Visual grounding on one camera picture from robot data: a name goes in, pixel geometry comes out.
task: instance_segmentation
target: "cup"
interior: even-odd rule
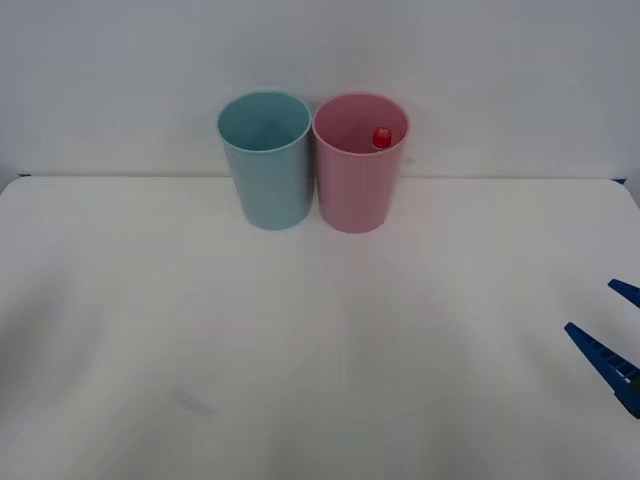
[[[389,148],[372,145],[373,133],[389,128]],[[389,213],[409,118],[400,106],[372,93],[329,100],[313,118],[318,163],[320,213],[347,233],[364,233],[384,223]]]
[[[253,225],[292,227],[309,213],[311,110],[281,92],[255,92],[229,103],[218,132],[240,203]]]

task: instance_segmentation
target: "red bottle cap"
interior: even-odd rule
[[[391,129],[378,127],[375,132],[373,132],[373,146],[378,150],[384,150],[385,148],[389,148],[391,146]]]

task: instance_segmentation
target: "cup rim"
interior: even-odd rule
[[[380,150],[380,151],[377,151],[377,152],[355,153],[355,152],[349,152],[347,150],[342,150],[342,149],[340,149],[338,147],[334,147],[329,142],[327,142],[324,138],[322,138],[318,134],[318,132],[316,131],[316,118],[318,117],[318,113],[320,112],[320,110],[322,110],[324,107],[326,107],[327,105],[329,105],[331,102],[333,102],[335,100],[339,100],[339,99],[344,98],[344,97],[355,97],[355,96],[376,97],[376,98],[382,99],[382,100],[384,100],[386,102],[389,102],[391,105],[393,105],[394,107],[398,108],[402,112],[402,114],[404,115],[404,118],[406,118],[406,120],[407,120],[407,131],[405,132],[404,137],[402,137],[402,140],[400,140],[398,143],[396,143],[391,148],[386,148],[384,150]],[[326,102],[324,102],[322,105],[320,105],[318,107],[318,109],[315,111],[315,113],[313,114],[313,120],[311,122],[311,128],[313,129],[313,134],[315,135],[316,139],[319,142],[321,142],[324,146],[326,146],[329,149],[333,150],[334,152],[338,152],[338,153],[341,153],[342,155],[347,155],[349,157],[377,157],[377,156],[384,155],[386,153],[392,152],[392,151],[402,147],[402,145],[406,141],[407,137],[409,136],[409,132],[411,131],[411,121],[409,120],[409,115],[407,115],[407,112],[404,111],[404,108],[402,108],[398,103],[394,102],[390,98],[385,97],[384,95],[380,95],[379,93],[366,92],[366,91],[356,91],[356,92],[343,93],[341,95],[338,95],[337,97],[332,97],[329,100],[327,100]]]
[[[236,102],[239,102],[240,100],[244,100],[247,97],[253,97],[256,95],[262,95],[265,93],[276,93],[279,95],[283,95],[285,97],[289,97],[292,98],[294,100],[296,100],[297,102],[299,102],[301,105],[304,106],[305,110],[307,111],[307,126],[305,127],[304,131],[302,132],[302,134],[295,138],[294,140],[290,141],[289,143],[287,143],[286,145],[282,145],[281,147],[277,147],[277,148],[272,148],[270,150],[248,150],[246,148],[242,148],[242,147],[238,147],[236,145],[234,145],[233,143],[230,143],[227,141],[226,138],[224,138],[224,136],[222,135],[222,132],[220,131],[220,118],[222,117],[222,114],[225,112],[225,110],[227,108],[229,108],[231,105],[233,105]],[[252,154],[256,154],[256,155],[260,155],[263,153],[274,153],[274,152],[279,152],[280,150],[284,150],[288,147],[290,147],[291,145],[298,143],[300,140],[302,140],[308,133],[309,130],[311,130],[311,126],[313,123],[313,114],[311,112],[311,108],[309,107],[309,104],[307,104],[307,102],[305,102],[302,98],[296,96],[296,95],[291,95],[290,93],[287,92],[283,92],[282,90],[255,90],[249,93],[245,93],[244,95],[240,95],[239,97],[235,97],[232,100],[230,100],[229,102],[227,102],[225,104],[224,107],[222,107],[222,109],[220,110],[220,113],[218,113],[218,122],[216,124],[216,130],[218,130],[218,137],[220,137],[220,139],[223,141],[223,143],[225,145],[228,145],[229,147],[233,148],[234,150],[237,150],[239,152],[245,152],[245,153],[252,153]]]

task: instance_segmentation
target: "pink cup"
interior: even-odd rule
[[[378,127],[390,128],[391,146],[376,151]],[[364,233],[384,223],[391,205],[409,118],[391,100],[351,93],[321,106],[313,117],[322,217],[347,233]]]

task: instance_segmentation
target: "light blue cup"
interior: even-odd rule
[[[311,109],[280,92],[250,93],[218,117],[218,131],[247,219],[267,230],[299,223],[312,196]]]

